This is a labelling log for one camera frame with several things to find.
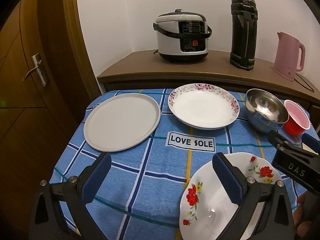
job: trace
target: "hand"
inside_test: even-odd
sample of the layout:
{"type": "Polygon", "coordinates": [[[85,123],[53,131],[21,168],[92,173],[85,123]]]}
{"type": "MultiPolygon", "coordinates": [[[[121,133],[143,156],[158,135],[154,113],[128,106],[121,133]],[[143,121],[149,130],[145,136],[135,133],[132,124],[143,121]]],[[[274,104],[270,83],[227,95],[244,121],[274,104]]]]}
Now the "hand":
{"type": "Polygon", "coordinates": [[[293,223],[294,223],[294,228],[296,230],[296,234],[300,237],[303,237],[309,230],[309,228],[312,225],[311,221],[304,221],[300,223],[301,218],[302,218],[302,206],[304,204],[304,201],[306,199],[306,193],[303,193],[297,198],[297,204],[300,204],[297,209],[293,213],[293,223]]]}

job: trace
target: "pink electric kettle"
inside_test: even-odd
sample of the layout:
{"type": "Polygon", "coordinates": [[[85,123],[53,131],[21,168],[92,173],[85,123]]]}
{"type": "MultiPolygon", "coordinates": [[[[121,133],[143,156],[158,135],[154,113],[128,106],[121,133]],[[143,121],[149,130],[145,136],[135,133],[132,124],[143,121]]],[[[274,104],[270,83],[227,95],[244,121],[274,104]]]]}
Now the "pink electric kettle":
{"type": "Polygon", "coordinates": [[[293,81],[296,71],[303,69],[306,49],[297,38],[287,33],[279,32],[278,37],[278,50],[272,69],[280,76],[293,81]],[[301,60],[297,66],[299,49],[301,49],[301,60]]]}

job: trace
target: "blue checkered tablecloth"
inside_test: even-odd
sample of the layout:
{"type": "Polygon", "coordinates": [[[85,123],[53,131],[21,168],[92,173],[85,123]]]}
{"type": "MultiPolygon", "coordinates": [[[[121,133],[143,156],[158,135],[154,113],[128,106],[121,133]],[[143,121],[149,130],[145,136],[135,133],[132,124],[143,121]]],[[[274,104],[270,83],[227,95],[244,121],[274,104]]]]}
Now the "blue checkered tablecloth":
{"type": "MultiPolygon", "coordinates": [[[[218,130],[198,130],[183,124],[170,112],[167,102],[171,91],[121,90],[108,92],[95,99],[88,106],[83,122],[54,168],[50,183],[62,182],[72,175],[78,176],[99,156],[100,152],[86,143],[83,134],[84,122],[98,104],[123,93],[143,93],[158,102],[161,118],[156,130],[139,145],[111,154],[112,167],[93,202],[86,205],[109,240],[180,239],[179,205],[187,186],[186,176],[190,174],[191,178],[202,165],[212,160],[214,153],[165,147],[169,131],[214,137],[215,152],[249,152],[270,163],[274,157],[276,149],[268,143],[266,134],[255,131],[247,121],[245,94],[230,92],[240,105],[239,117],[231,125],[218,130]]],[[[284,131],[280,133],[294,143],[300,142],[301,136],[293,138],[284,131]]],[[[313,127],[307,133],[318,139],[313,127]]],[[[305,189],[280,174],[294,210],[297,196],[305,189]]],[[[69,227],[77,232],[66,203],[61,202],[61,207],[69,227]]]]}

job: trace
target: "red floral plate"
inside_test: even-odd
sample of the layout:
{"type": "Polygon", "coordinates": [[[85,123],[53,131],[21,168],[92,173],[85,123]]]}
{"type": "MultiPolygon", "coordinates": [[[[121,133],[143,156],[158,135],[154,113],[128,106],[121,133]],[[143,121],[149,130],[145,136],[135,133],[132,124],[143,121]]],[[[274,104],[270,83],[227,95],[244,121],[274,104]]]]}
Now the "red floral plate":
{"type": "MultiPolygon", "coordinates": [[[[274,184],[281,176],[269,162],[250,153],[226,154],[232,165],[246,177],[274,184]]],[[[179,226],[184,240],[215,240],[228,224],[238,206],[233,204],[216,173],[212,162],[203,165],[191,178],[180,202],[179,226]]],[[[258,222],[263,203],[258,203],[241,239],[248,239],[258,222]]]]}

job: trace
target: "screw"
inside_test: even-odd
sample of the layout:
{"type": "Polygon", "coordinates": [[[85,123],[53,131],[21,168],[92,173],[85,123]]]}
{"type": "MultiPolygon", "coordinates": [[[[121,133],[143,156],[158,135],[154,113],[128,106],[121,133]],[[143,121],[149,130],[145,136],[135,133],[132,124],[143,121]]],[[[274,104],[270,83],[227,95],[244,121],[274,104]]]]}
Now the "screw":
{"type": "Polygon", "coordinates": [[[277,148],[280,150],[280,151],[284,151],[284,148],[278,143],[277,144],[277,148]]]}
{"type": "Polygon", "coordinates": [[[45,186],[47,185],[47,181],[45,179],[40,181],[40,186],[45,186]]]}
{"type": "Polygon", "coordinates": [[[281,180],[278,180],[277,184],[278,184],[279,187],[283,187],[284,186],[284,183],[281,180]]]}
{"type": "Polygon", "coordinates": [[[69,182],[75,183],[75,182],[77,181],[77,179],[78,179],[77,176],[71,176],[71,177],[69,178],[69,182]]]}
{"type": "Polygon", "coordinates": [[[253,177],[247,177],[247,181],[250,183],[250,184],[253,184],[256,182],[256,180],[253,178],[253,177]]]}

